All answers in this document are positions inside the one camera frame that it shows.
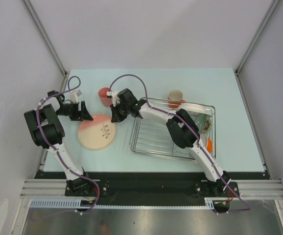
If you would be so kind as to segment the pink plastic cup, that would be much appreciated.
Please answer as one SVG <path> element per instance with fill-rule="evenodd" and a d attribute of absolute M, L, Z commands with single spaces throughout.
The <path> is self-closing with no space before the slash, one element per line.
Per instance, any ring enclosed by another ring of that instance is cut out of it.
<path fill-rule="evenodd" d="M 101 88 L 98 91 L 99 99 L 105 107 L 110 107 L 112 105 L 112 98 L 109 98 L 107 96 L 108 91 L 109 91 L 108 87 Z"/>

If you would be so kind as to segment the pink cream floral plate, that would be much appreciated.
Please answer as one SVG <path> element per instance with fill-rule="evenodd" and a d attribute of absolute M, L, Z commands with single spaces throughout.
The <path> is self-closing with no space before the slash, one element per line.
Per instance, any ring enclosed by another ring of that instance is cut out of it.
<path fill-rule="evenodd" d="M 80 123 L 77 137 L 80 144 L 89 150 L 101 150 L 109 146 L 117 135 L 117 127 L 105 114 L 93 116 L 93 120 Z"/>

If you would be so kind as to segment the metal wire dish rack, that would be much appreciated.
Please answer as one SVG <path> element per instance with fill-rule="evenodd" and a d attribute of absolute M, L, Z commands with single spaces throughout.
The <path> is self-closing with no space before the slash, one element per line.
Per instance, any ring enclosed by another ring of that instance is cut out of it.
<path fill-rule="evenodd" d="M 137 154 L 195 162 L 190 151 L 200 136 L 203 145 L 212 145 L 210 155 L 215 157 L 215 107 L 205 104 L 145 98 L 140 103 L 154 112 L 146 118 L 136 117 L 130 148 Z"/>

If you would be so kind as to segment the white grey-rimmed deep plate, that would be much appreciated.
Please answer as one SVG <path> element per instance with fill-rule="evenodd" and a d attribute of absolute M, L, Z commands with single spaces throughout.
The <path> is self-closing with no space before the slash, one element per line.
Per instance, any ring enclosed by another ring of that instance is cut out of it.
<path fill-rule="evenodd" d="M 192 112 L 194 116 L 198 116 L 199 114 L 206 114 L 208 116 L 212 116 L 212 112 L 200 104 L 186 102 L 186 103 L 181 103 L 178 106 L 178 108 L 184 109 L 188 112 Z"/>

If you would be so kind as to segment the green floral bowl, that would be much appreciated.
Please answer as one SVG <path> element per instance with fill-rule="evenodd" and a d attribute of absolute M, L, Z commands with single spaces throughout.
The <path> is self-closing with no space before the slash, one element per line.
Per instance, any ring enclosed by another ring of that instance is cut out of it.
<path fill-rule="evenodd" d="M 195 124 L 198 127 L 199 134 L 206 134 L 212 130 L 212 116 L 199 114 L 196 117 Z"/>

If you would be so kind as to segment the orange white bowl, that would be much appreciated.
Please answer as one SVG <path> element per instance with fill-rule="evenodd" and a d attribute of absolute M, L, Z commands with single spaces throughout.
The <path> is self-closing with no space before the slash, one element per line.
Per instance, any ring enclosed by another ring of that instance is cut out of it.
<path fill-rule="evenodd" d="M 211 139 L 206 135 L 206 134 L 202 134 L 200 136 L 200 139 L 202 140 L 203 145 L 206 147 L 207 151 L 212 154 L 212 141 Z"/>

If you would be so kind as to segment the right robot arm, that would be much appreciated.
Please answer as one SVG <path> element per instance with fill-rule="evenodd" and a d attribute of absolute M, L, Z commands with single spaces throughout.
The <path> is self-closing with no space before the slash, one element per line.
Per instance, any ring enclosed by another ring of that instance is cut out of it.
<path fill-rule="evenodd" d="M 109 90 L 107 97 L 112 99 L 112 123 L 122 122 L 131 115 L 166 126 L 174 144 L 186 149 L 200 164 L 215 196 L 223 196 L 228 190 L 232 190 L 229 186 L 231 177 L 208 152 L 201 140 L 198 127 L 186 110 L 179 109 L 173 112 L 151 104 L 147 98 L 137 100 L 129 89 L 120 92 Z"/>

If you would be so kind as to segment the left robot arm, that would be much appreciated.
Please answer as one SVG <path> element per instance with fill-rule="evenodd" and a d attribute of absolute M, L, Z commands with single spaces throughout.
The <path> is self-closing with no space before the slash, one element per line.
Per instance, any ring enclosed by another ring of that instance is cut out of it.
<path fill-rule="evenodd" d="M 81 91 L 71 92 L 72 99 L 65 102 L 63 93 L 50 91 L 38 107 L 24 113 L 24 118 L 33 142 L 56 157 L 66 176 L 66 196 L 98 196 L 98 189 L 89 179 L 84 168 L 68 152 L 64 137 L 65 131 L 59 116 L 71 121 L 93 121 L 85 101 L 78 102 Z"/>

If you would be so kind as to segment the orange white mug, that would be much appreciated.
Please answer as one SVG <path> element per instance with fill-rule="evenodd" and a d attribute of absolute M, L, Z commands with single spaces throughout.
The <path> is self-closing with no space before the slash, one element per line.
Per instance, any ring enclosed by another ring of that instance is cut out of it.
<path fill-rule="evenodd" d="M 182 91 L 178 89 L 171 90 L 168 93 L 168 100 L 168 106 L 171 109 L 176 109 L 185 102 Z"/>

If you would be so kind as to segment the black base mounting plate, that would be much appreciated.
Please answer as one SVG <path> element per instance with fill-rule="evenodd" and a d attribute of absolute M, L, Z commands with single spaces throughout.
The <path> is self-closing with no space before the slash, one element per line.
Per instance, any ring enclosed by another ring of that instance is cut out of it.
<path fill-rule="evenodd" d="M 62 181 L 64 196 L 81 197 L 80 206 L 76 209 L 84 212 L 94 204 L 93 197 L 99 196 L 96 208 L 99 207 L 154 207 L 176 208 L 204 205 L 205 198 L 224 199 L 227 203 L 219 206 L 224 212 L 229 208 L 229 200 L 240 194 L 243 182 L 269 180 L 267 172 L 229 172 L 224 176 L 231 189 L 218 180 L 211 182 L 202 173 L 89 173 L 94 184 L 84 179 L 74 183 L 68 182 L 62 172 L 38 171 L 35 179 L 43 183 Z"/>

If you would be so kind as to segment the left aluminium frame post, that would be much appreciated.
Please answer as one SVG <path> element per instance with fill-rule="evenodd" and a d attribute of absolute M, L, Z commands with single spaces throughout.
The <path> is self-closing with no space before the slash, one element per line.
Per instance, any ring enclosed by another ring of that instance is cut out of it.
<path fill-rule="evenodd" d="M 20 0 L 22 5 L 24 6 L 25 10 L 28 13 L 28 16 L 30 17 L 33 25 L 35 26 L 39 36 L 41 37 L 44 46 L 46 47 L 47 51 L 49 52 L 52 60 L 54 61 L 57 69 L 59 72 L 65 77 L 67 75 L 67 71 L 64 68 L 64 65 L 62 61 L 59 58 L 59 55 L 57 51 L 55 50 L 55 47 L 53 43 L 51 42 L 50 37 L 48 36 L 45 27 L 43 26 L 42 21 L 40 20 L 40 17 L 37 14 L 37 11 L 35 10 L 32 2 L 30 0 Z"/>

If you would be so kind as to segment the aluminium frame post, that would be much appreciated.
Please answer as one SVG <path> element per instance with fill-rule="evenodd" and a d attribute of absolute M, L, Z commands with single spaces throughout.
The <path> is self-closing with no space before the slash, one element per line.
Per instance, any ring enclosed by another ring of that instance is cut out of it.
<path fill-rule="evenodd" d="M 255 31 L 255 34 L 253 35 L 244 55 L 241 58 L 241 61 L 239 62 L 237 68 L 235 69 L 235 74 L 239 75 L 241 71 L 243 70 L 245 64 L 247 63 L 249 57 L 253 53 L 256 45 L 258 44 L 259 40 L 261 39 L 261 36 L 265 32 L 266 28 L 268 27 L 270 21 L 272 20 L 275 12 L 277 11 L 277 8 L 282 3 L 282 0 L 273 0 L 271 1 L 271 4 L 269 5 L 266 13 L 264 14 L 263 19 L 261 20 L 257 30 Z"/>
<path fill-rule="evenodd" d="M 24 6 L 25 10 L 28 13 L 28 16 L 30 17 L 33 25 L 35 26 L 39 36 L 41 37 L 44 46 L 46 47 L 47 51 L 49 52 L 52 60 L 54 61 L 57 69 L 59 72 L 65 77 L 67 75 L 67 71 L 64 68 L 64 65 L 62 61 L 59 58 L 59 55 L 57 51 L 55 50 L 55 47 L 53 43 L 51 42 L 50 37 L 48 36 L 45 27 L 43 26 L 42 21 L 40 20 L 40 17 L 37 14 L 37 11 L 35 10 L 32 2 L 30 0 L 20 0 L 22 5 Z"/>

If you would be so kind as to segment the right aluminium frame post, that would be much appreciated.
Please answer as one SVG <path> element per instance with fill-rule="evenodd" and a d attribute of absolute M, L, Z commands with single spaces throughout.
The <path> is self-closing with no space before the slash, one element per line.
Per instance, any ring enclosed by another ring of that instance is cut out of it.
<path fill-rule="evenodd" d="M 265 32 L 266 28 L 268 27 L 270 21 L 272 20 L 275 12 L 277 11 L 277 8 L 282 3 L 282 0 L 273 0 L 271 1 L 271 4 L 269 5 L 266 13 L 264 14 L 263 19 L 261 20 L 257 30 L 255 31 L 255 34 L 253 35 L 244 55 L 241 58 L 241 61 L 239 62 L 237 68 L 235 69 L 235 74 L 239 75 L 241 71 L 243 70 L 245 64 L 247 63 L 249 57 L 253 53 L 256 45 L 258 44 L 259 40 L 261 39 L 261 36 Z"/>

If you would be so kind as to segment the aluminium front rail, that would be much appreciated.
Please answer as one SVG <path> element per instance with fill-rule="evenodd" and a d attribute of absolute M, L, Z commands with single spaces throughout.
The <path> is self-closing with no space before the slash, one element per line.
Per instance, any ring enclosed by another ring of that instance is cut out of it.
<path fill-rule="evenodd" d="M 244 200 L 283 200 L 281 180 L 235 180 L 240 197 Z M 63 179 L 27 179 L 21 198 L 64 197 L 66 182 Z"/>

